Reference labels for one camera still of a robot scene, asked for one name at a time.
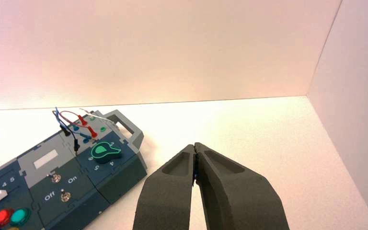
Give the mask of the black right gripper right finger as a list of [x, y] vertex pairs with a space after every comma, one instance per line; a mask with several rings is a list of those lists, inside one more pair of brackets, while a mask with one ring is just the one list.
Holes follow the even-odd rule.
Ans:
[[282, 201], [264, 176], [202, 143], [195, 151], [207, 229], [289, 229]]

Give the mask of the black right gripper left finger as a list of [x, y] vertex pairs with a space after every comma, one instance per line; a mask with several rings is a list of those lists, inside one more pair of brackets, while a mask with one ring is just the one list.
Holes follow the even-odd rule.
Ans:
[[145, 180], [133, 229], [189, 229], [195, 155], [189, 144]]

